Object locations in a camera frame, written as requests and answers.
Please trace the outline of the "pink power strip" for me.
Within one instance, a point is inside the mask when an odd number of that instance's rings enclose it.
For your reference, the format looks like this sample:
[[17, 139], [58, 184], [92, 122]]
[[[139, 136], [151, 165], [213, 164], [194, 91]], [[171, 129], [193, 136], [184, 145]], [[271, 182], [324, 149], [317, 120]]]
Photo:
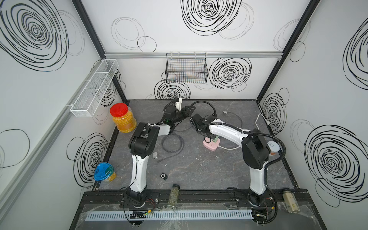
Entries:
[[219, 144], [220, 144], [220, 139], [216, 143], [212, 142], [210, 138], [207, 138], [207, 137], [205, 137], [203, 140], [203, 146], [210, 151], [215, 151], [219, 147]]

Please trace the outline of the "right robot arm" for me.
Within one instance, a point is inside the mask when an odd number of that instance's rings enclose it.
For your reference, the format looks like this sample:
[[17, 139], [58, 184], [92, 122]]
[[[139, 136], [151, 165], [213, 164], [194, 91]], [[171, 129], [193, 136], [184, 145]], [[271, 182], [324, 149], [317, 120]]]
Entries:
[[[189, 106], [190, 123], [198, 134], [205, 137], [205, 140], [211, 141], [216, 136], [220, 136], [241, 147], [243, 160], [250, 168], [249, 202], [253, 206], [260, 206], [266, 199], [266, 191], [268, 190], [266, 171], [269, 166], [285, 158], [287, 152], [285, 144], [279, 138], [262, 133], [258, 129], [246, 130], [225, 123], [218, 119], [215, 109], [213, 114], [206, 118], [198, 114], [193, 115], [195, 105], [199, 103], [211, 105], [207, 101], [193, 102]], [[271, 149], [265, 140], [266, 137], [274, 140], [281, 146], [280, 156], [272, 161], [269, 161]]]

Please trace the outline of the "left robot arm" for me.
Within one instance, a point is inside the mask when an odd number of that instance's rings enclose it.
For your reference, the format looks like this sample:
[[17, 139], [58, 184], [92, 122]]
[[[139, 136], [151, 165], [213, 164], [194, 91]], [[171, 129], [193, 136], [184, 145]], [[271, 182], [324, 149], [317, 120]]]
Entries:
[[152, 155], [159, 136], [171, 135], [175, 127], [189, 118], [194, 112], [194, 106], [184, 106], [180, 109], [175, 105], [167, 105], [163, 116], [157, 123], [139, 122], [128, 147], [132, 155], [132, 176], [125, 195], [135, 207], [142, 207], [146, 200], [146, 174], [149, 156]]

